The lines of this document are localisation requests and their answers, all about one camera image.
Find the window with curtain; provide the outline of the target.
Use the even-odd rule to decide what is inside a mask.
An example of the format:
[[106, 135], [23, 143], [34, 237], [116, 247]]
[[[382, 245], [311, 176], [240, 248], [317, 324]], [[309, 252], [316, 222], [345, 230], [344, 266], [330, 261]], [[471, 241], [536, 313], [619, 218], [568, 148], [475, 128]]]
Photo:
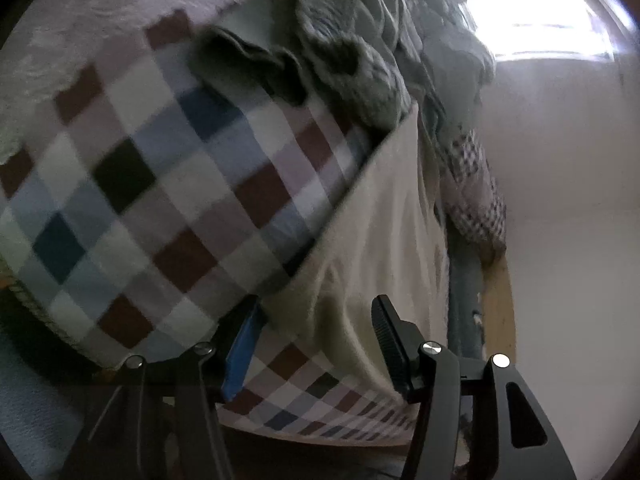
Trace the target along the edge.
[[585, 0], [466, 0], [478, 39], [498, 62], [611, 61], [605, 21]]

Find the light blue grey garment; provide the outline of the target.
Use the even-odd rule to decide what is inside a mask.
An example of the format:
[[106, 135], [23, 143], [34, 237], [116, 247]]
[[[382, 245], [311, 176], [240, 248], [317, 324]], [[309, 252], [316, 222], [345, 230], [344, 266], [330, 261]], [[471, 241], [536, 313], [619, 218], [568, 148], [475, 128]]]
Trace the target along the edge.
[[392, 130], [419, 103], [430, 130], [471, 129], [495, 61], [452, 0], [297, 0], [321, 81], [368, 126]]

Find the dark teal garment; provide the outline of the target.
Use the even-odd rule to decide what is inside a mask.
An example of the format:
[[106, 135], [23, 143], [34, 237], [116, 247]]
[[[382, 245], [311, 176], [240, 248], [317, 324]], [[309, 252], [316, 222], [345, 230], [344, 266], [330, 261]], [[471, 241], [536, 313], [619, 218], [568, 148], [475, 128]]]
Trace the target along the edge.
[[295, 51], [277, 44], [263, 47], [229, 29], [211, 27], [203, 32], [189, 63], [194, 75], [208, 84], [225, 70], [293, 106], [305, 104], [312, 93], [305, 62]]

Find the dark teal penguin pillow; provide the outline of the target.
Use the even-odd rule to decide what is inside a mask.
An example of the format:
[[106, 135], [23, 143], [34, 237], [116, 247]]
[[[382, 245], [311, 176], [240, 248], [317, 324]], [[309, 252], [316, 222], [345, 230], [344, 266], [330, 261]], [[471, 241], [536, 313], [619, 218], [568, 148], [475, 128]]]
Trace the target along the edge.
[[483, 269], [476, 250], [464, 239], [450, 219], [447, 219], [447, 249], [448, 348], [462, 358], [483, 359]]

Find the plaid folded quilt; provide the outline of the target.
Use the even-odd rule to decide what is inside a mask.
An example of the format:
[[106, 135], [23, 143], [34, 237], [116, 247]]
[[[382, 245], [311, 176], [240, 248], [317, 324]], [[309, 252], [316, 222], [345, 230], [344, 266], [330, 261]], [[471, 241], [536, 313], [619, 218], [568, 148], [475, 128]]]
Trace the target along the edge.
[[442, 204], [457, 231], [490, 266], [506, 252], [506, 203], [474, 130], [444, 151]]

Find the wooden headboard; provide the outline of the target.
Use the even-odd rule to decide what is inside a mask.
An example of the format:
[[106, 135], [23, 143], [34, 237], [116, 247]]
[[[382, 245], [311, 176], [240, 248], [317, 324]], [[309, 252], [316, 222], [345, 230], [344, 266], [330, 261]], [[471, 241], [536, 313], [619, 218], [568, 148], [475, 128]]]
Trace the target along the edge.
[[488, 356], [504, 353], [516, 360], [516, 328], [510, 273], [506, 256], [485, 266], [482, 295], [485, 344]]

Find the tan khaki garment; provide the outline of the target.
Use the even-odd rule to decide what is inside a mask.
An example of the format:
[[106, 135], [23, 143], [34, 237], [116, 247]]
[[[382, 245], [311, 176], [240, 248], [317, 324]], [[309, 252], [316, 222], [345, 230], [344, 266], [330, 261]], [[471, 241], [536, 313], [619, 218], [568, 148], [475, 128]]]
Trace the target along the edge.
[[439, 197], [436, 155], [414, 106], [371, 155], [294, 278], [262, 303], [273, 325], [397, 399], [371, 302], [387, 296], [423, 336], [446, 340], [449, 260]]

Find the plaid checkered bed sheet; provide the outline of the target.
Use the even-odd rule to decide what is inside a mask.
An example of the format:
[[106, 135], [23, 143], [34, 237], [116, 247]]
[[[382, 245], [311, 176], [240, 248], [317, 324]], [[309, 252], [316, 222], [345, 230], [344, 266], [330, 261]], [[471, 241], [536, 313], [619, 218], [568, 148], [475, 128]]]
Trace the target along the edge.
[[[1, 50], [1, 265], [103, 366], [174, 358], [245, 295], [294, 278], [376, 148], [312, 96], [292, 106], [189, 60], [243, 0], [35, 0]], [[228, 427], [395, 445], [399, 399], [271, 322]]]

